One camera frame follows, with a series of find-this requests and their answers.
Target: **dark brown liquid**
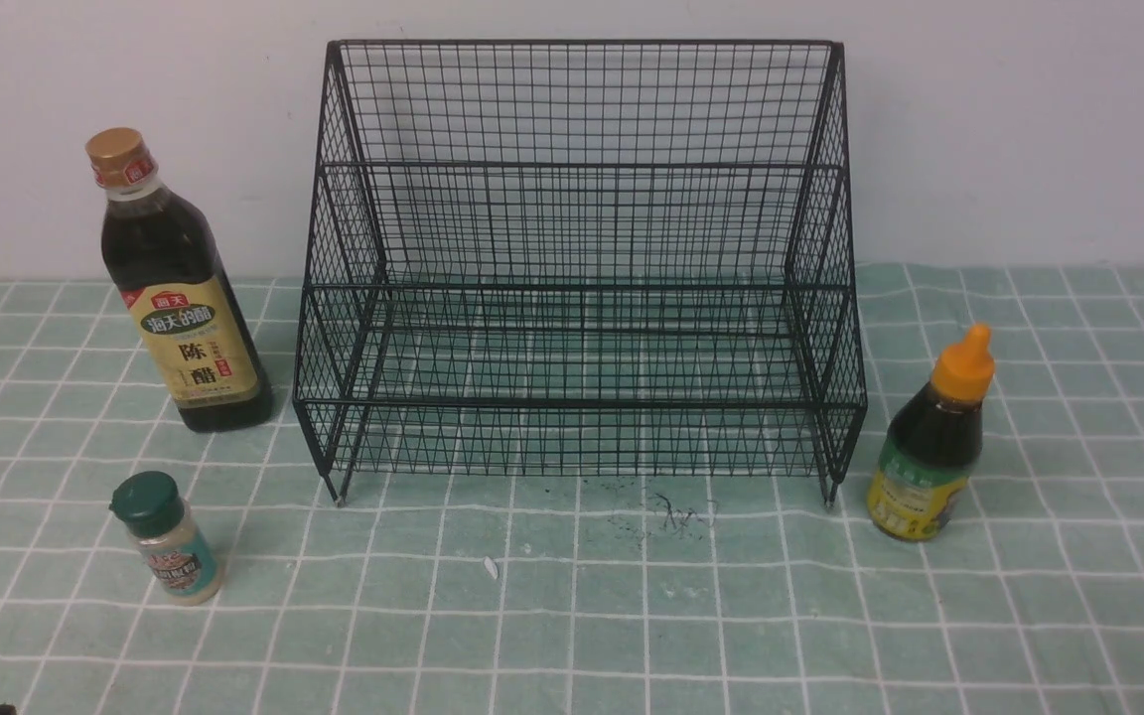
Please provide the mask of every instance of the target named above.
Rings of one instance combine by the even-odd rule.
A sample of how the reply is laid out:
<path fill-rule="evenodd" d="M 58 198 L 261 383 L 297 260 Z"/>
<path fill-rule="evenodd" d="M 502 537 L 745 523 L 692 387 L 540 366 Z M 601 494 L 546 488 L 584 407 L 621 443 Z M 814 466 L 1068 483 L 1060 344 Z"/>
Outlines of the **dark brown liquid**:
<path fill-rule="evenodd" d="M 890 421 L 899 452 L 934 470 L 968 470 L 983 451 L 983 404 L 954 403 L 927 384 Z"/>
<path fill-rule="evenodd" d="M 109 201 L 101 235 L 104 267 L 120 291 L 142 289 L 165 283 L 200 284 L 219 276 L 223 295 L 237 318 L 241 343 L 259 374 L 260 389 L 241 403 L 181 407 L 178 416 L 188 429 L 199 432 L 235 430 L 257 426 L 272 415 L 272 387 L 245 326 L 240 304 L 223 272 L 214 236 L 206 216 L 167 189 L 144 199 Z"/>

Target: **spice jar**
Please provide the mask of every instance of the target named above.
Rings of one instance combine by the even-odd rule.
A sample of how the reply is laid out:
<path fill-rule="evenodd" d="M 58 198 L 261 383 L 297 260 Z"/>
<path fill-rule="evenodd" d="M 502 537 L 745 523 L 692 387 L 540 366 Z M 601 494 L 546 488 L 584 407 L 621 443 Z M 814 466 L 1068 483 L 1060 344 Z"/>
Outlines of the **spice jar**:
<path fill-rule="evenodd" d="M 132 542 L 172 601 L 196 606 L 215 595 L 222 582 L 219 562 L 170 475 L 132 476 L 114 490 L 109 508 L 126 524 Z"/>

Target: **wire mesh basket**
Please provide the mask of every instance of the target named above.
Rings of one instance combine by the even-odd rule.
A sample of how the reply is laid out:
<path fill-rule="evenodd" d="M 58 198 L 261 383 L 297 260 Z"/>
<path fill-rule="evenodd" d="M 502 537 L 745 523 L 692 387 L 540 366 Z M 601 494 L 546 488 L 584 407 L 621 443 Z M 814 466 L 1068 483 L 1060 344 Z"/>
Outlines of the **wire mesh basket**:
<path fill-rule="evenodd" d="M 832 503 L 867 411 L 841 45 L 332 41 L 294 407 L 340 503 L 355 470 Z"/>

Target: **bottle label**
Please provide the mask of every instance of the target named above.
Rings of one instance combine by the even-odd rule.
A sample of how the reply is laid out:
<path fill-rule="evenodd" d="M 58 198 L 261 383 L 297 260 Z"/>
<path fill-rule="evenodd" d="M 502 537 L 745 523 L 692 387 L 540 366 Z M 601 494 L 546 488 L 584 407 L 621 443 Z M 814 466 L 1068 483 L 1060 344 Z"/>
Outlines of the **bottle label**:
<path fill-rule="evenodd" d="M 141 548 L 140 551 L 172 596 L 193 596 L 208 587 L 219 573 L 219 564 L 200 532 L 182 546 Z"/>
<path fill-rule="evenodd" d="M 219 276 L 128 289 L 122 300 L 178 407 L 244 403 L 259 394 L 259 372 Z"/>
<path fill-rule="evenodd" d="M 868 515 L 896 538 L 935 538 L 951 521 L 961 490 L 968 484 L 963 470 L 936 470 L 919 464 L 885 439 L 876 474 L 868 490 Z"/>

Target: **white wall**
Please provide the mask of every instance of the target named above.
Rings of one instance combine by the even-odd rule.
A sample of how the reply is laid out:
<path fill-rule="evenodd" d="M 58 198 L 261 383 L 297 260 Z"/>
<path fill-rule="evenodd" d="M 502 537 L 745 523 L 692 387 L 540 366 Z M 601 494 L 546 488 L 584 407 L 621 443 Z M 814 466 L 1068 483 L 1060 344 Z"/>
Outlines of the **white wall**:
<path fill-rule="evenodd" d="M 842 40 L 859 260 L 1144 261 L 1144 0 L 0 0 L 0 277 L 103 275 L 121 124 L 231 272 L 300 272 L 324 45 L 454 35 Z"/>

